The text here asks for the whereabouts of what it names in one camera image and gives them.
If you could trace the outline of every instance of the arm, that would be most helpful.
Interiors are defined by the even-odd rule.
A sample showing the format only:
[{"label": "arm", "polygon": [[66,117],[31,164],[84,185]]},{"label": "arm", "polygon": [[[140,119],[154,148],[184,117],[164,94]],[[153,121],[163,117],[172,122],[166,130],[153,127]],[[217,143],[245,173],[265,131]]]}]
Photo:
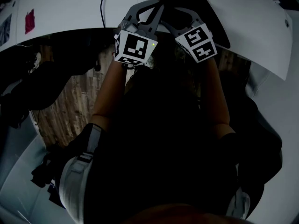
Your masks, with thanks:
[{"label": "arm", "polygon": [[202,66],[201,106],[212,133],[220,139],[234,130],[229,126],[228,106],[214,58]]},{"label": "arm", "polygon": [[127,70],[120,62],[112,60],[96,99],[91,123],[99,125],[106,132],[124,95]]}]

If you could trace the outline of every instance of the white panel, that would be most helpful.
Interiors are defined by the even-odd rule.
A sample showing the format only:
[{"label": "white panel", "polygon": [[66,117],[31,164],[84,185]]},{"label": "white panel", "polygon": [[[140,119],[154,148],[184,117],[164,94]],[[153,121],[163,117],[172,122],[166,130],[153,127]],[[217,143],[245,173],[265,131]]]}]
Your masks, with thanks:
[{"label": "white panel", "polygon": [[0,206],[0,217],[4,224],[28,224],[24,219],[17,217]]},{"label": "white panel", "polygon": [[[61,31],[102,28],[101,0],[20,0],[17,43]],[[106,27],[117,27],[137,0],[104,0]],[[25,34],[25,16],[34,9],[35,28]]]},{"label": "white panel", "polygon": [[46,155],[43,140],[38,135],[26,148],[9,173],[0,191],[0,204],[18,217],[30,219],[40,188],[31,182],[31,172]]},{"label": "white panel", "polygon": [[292,23],[273,0],[208,0],[222,23],[230,50],[286,78],[292,49]]},{"label": "white panel", "polygon": [[9,40],[6,43],[4,43],[2,46],[0,46],[0,51],[3,51],[16,44],[16,22],[17,22],[18,6],[19,6],[19,0],[11,0],[10,3],[0,13],[0,25],[3,23],[3,21],[5,21],[5,19],[10,14],[12,14],[11,23],[10,23]]}]

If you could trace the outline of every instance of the white wall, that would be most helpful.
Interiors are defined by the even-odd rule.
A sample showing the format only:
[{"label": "white wall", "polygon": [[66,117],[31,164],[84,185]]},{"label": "white wall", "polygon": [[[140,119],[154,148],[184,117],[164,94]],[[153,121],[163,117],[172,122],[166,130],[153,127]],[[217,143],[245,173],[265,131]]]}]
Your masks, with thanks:
[{"label": "white wall", "polygon": [[253,99],[283,141],[282,169],[265,185],[249,217],[257,224],[290,224],[299,213],[299,12],[288,13],[293,19],[293,48],[286,81],[253,67],[256,77],[263,76]]},{"label": "white wall", "polygon": [[43,161],[46,149],[30,117],[20,128],[1,132],[5,141],[0,146],[0,223],[74,224],[65,209],[49,201],[48,185],[41,189],[31,182],[31,172]]}]

